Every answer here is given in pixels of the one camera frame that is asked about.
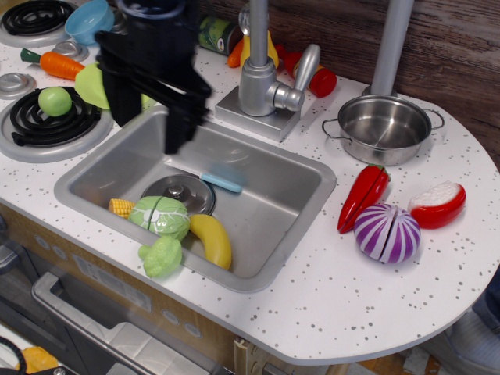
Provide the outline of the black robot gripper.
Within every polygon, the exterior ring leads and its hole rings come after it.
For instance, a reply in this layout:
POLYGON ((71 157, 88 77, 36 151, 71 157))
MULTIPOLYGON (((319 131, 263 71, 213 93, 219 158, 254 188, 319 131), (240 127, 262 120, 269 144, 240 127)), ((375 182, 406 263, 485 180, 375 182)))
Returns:
POLYGON ((98 66, 113 119, 124 127, 148 96, 168 108, 164 153, 177 154, 205 121, 211 87, 194 68, 196 1, 119 1, 125 34, 99 31, 98 66))

